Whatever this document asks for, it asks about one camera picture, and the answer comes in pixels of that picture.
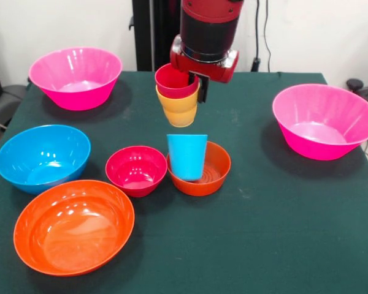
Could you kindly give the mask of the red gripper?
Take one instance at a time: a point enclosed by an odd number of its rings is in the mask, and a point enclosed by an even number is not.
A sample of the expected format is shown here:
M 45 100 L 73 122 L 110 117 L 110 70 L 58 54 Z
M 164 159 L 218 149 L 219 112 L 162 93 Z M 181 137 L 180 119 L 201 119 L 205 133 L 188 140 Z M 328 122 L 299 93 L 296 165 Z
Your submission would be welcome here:
M 197 101 L 206 102 L 209 79 L 220 83 L 230 82 L 239 60 L 237 50 L 228 49 L 217 55 L 196 52 L 185 45 L 180 35 L 176 35 L 170 50 L 172 67 L 188 72 L 188 84 L 195 82 L 198 75 L 200 88 Z

